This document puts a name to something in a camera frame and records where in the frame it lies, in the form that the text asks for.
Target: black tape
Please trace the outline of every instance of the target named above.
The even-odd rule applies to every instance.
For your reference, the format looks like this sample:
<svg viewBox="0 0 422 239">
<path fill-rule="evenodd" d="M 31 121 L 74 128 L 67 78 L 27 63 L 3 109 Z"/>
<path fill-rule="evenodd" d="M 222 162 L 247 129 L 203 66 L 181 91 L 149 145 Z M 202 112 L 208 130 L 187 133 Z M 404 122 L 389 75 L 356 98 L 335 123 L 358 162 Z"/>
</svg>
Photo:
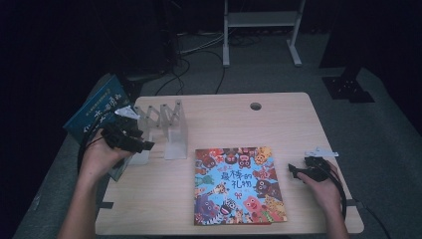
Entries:
<svg viewBox="0 0 422 239">
<path fill-rule="evenodd" d="M 112 206 L 114 205 L 114 202 L 102 202 L 100 204 L 100 208 L 104 209 L 112 209 Z"/>
</svg>

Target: blue book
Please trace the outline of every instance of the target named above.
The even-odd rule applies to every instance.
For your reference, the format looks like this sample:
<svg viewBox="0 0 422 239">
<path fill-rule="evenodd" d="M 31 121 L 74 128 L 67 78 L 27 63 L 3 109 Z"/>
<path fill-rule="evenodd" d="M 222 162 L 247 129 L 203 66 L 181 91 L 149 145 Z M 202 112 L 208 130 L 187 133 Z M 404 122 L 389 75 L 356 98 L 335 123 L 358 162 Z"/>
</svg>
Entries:
<svg viewBox="0 0 422 239">
<path fill-rule="evenodd" d="M 81 144 L 85 133 L 91 128 L 97 118 L 99 118 L 99 123 L 91 136 L 94 136 L 97 129 L 107 122 L 115 121 L 114 109 L 120 109 L 130 105 L 130 100 L 117 76 L 105 75 L 104 78 L 104 85 L 63 126 L 78 144 Z M 99 117 L 108 110 L 113 111 Z M 108 173 L 112 179 L 118 181 L 127 167 L 129 160 L 130 158 L 125 158 Z"/>
</svg>

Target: children's picture book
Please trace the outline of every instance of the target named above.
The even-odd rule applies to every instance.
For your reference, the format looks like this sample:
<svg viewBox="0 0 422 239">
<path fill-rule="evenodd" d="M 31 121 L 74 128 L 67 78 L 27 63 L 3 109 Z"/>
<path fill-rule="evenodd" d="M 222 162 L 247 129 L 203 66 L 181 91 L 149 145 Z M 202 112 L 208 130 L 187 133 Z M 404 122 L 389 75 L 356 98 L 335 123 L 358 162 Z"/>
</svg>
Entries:
<svg viewBox="0 0 422 239">
<path fill-rule="evenodd" d="M 194 225 L 287 220 L 269 147 L 195 150 Z"/>
<path fill-rule="evenodd" d="M 63 126 L 78 144 L 81 144 L 85 133 L 89 131 L 96 118 L 99 118 L 99 123 L 91 136 L 94 136 L 97 129 L 102 125 L 115 120 L 113 112 L 103 115 L 104 112 L 115 108 L 123 108 L 130 104 L 129 98 L 116 75 L 104 75 L 100 82 L 105 83 Z M 130 158 L 125 158 L 108 172 L 112 179 L 118 181 L 129 160 Z"/>
</svg>

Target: wooden table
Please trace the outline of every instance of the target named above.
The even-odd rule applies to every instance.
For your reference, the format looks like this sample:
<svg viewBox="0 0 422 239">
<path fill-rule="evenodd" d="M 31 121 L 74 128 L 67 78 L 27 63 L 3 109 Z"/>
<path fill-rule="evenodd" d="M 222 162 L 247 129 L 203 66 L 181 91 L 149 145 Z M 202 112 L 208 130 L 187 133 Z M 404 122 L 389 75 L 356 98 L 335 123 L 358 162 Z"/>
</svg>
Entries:
<svg viewBox="0 0 422 239">
<path fill-rule="evenodd" d="M 293 179 L 288 163 L 305 167 L 306 150 L 331 149 L 317 113 L 305 93 L 142 97 L 135 105 L 146 109 L 182 100 L 188 126 L 188 158 L 165 160 L 165 137 L 145 165 L 130 165 L 119 182 L 110 181 L 97 233 L 101 235 L 241 235 L 323 233 L 324 219 L 310 189 Z M 262 108 L 253 111 L 251 103 Z M 194 226 L 194 150 L 196 148 L 266 145 L 273 150 L 275 168 L 288 222 L 272 225 Z M 335 158 L 326 158 L 337 166 Z M 351 198 L 341 171 L 347 198 Z M 363 231 L 356 207 L 347 207 L 349 233 Z"/>
</svg>

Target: colorful cartoon illustration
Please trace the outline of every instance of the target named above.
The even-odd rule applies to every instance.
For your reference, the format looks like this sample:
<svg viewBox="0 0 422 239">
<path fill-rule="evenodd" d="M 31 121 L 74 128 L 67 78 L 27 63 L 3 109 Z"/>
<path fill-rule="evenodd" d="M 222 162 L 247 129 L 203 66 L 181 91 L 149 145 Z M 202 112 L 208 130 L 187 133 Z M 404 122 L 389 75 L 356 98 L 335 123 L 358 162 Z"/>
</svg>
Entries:
<svg viewBox="0 0 422 239">
<path fill-rule="evenodd" d="M 282 192 L 280 191 L 279 182 L 269 182 L 267 180 L 258 180 L 255 186 L 257 196 L 265 198 L 265 195 L 270 195 L 282 201 Z"/>
<path fill-rule="evenodd" d="M 242 169 L 244 167 L 251 168 L 251 157 L 249 155 L 242 154 L 239 156 L 239 168 Z"/>
<path fill-rule="evenodd" d="M 194 225 L 287 221 L 269 147 L 195 151 Z"/>
</svg>

